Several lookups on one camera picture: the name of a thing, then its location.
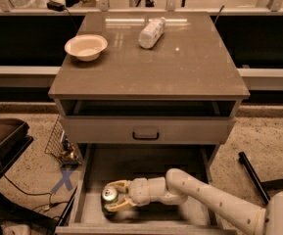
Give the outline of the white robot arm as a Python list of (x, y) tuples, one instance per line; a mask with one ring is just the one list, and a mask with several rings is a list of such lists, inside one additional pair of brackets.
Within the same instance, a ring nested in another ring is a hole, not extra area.
[(104, 187), (102, 196), (108, 212), (122, 212), (152, 202), (180, 205), (194, 198), (246, 235), (283, 235), (283, 191), (262, 208), (178, 168), (170, 169), (164, 177), (110, 182)]

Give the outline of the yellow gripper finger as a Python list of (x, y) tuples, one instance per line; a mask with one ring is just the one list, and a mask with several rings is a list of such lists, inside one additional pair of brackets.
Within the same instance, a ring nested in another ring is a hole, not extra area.
[(108, 186), (116, 188), (121, 193), (127, 193), (130, 185), (129, 180), (118, 180), (108, 183)]
[(105, 204), (104, 208), (108, 212), (123, 212), (132, 209), (134, 206), (135, 204), (130, 198), (123, 197), (114, 203)]

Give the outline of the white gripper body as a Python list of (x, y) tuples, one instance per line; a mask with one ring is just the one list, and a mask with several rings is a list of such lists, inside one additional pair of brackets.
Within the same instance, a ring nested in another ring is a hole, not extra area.
[(136, 178), (129, 183), (128, 197), (137, 207), (149, 205), (151, 202), (150, 185), (146, 178)]

